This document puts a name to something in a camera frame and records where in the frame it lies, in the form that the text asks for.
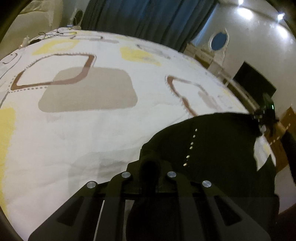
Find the black pants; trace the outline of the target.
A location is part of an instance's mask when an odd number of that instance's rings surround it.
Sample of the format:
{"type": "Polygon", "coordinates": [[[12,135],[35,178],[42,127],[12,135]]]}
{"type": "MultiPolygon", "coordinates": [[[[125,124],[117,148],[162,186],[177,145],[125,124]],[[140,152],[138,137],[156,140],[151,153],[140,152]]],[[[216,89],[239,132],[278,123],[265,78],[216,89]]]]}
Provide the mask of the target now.
{"type": "Polygon", "coordinates": [[[279,198],[274,193],[275,166],[259,167],[254,145],[260,136],[250,114],[196,116],[156,133],[139,155],[139,196],[126,224],[127,240],[160,240],[159,208],[168,171],[190,182],[208,180],[274,238],[279,198]]]}

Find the white tv console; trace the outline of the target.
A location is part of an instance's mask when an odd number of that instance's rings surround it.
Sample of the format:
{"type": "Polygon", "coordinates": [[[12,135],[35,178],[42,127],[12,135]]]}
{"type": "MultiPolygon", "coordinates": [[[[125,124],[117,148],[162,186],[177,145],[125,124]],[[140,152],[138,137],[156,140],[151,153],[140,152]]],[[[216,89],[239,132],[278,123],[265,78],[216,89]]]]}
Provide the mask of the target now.
{"type": "Polygon", "coordinates": [[[249,93],[225,71],[220,70],[217,77],[222,83],[235,95],[242,105],[250,112],[260,109],[257,102],[249,95],[249,93]]]}

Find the brown wooden cabinet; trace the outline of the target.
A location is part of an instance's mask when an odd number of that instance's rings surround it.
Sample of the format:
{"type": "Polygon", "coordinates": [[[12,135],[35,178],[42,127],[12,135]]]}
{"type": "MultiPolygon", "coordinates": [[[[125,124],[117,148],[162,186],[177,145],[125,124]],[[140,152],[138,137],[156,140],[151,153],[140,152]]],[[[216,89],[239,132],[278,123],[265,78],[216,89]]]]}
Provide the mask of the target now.
{"type": "Polygon", "coordinates": [[[285,133],[281,134],[277,129],[273,135],[267,129],[265,137],[276,159],[276,172],[280,172],[287,165],[295,167],[295,111],[289,107],[281,116],[279,123],[285,128],[285,133]]]}

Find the black flat screen television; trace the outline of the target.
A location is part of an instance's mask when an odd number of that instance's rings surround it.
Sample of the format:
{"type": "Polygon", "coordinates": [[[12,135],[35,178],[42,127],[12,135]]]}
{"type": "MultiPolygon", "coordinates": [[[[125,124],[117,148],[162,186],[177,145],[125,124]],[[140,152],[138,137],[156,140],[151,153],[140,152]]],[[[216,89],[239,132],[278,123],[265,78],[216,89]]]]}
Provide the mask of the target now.
{"type": "Polygon", "coordinates": [[[276,92],[276,88],[247,62],[243,62],[238,72],[233,77],[257,104],[263,104],[263,95],[266,93],[272,97],[276,92]]]}

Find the white vanity dresser with mirror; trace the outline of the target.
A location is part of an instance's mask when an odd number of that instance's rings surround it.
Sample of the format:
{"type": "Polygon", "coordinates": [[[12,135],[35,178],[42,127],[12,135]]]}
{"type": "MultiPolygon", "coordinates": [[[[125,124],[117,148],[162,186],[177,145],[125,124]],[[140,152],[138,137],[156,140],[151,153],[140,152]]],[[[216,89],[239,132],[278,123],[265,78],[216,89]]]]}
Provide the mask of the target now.
{"type": "Polygon", "coordinates": [[[211,35],[203,46],[187,44],[184,54],[197,60],[204,68],[221,80],[228,77],[223,67],[225,53],[229,44],[229,33],[226,28],[211,35]]]}

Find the patterned white bed quilt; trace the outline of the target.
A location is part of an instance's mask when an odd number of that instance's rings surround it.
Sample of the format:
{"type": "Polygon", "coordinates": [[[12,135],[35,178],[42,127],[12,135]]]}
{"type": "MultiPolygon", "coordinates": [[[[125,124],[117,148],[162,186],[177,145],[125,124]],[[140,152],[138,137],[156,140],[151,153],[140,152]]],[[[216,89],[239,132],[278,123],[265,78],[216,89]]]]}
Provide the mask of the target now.
{"type": "MultiPolygon", "coordinates": [[[[1,61],[1,240],[29,240],[87,182],[128,171],[127,240],[142,146],[168,126],[214,113],[250,114],[201,64],[173,49],[67,28],[34,39],[1,61]]],[[[265,145],[260,134],[259,167],[274,164],[265,145]]]]}

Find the dark blue curtain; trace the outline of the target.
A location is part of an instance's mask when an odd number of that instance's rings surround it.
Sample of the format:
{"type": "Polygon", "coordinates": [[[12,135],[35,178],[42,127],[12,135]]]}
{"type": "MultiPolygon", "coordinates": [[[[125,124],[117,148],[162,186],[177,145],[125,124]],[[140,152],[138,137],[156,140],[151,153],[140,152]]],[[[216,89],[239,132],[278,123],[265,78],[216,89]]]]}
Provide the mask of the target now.
{"type": "Polygon", "coordinates": [[[217,4],[209,0],[90,1],[81,28],[144,39],[183,52],[217,4]]]}

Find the small desk fan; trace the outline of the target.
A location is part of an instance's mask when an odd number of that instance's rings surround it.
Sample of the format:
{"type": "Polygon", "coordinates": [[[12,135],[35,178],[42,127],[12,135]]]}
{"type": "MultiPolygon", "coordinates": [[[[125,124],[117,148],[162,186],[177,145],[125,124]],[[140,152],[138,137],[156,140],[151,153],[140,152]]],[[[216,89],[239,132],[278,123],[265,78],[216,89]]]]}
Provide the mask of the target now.
{"type": "Polygon", "coordinates": [[[81,21],[83,19],[83,11],[81,9],[78,9],[73,17],[73,25],[79,26],[81,24],[81,21]]]}

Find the cream tufted leather headboard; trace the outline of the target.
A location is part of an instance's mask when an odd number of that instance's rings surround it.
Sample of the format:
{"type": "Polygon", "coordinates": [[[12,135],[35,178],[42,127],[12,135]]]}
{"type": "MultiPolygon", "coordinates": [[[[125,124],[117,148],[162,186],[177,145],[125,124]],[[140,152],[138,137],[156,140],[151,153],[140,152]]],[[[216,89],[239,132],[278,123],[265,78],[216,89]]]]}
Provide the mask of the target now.
{"type": "Polygon", "coordinates": [[[11,23],[1,45],[17,48],[25,37],[36,37],[59,27],[62,20],[62,1],[31,1],[11,23]]]}

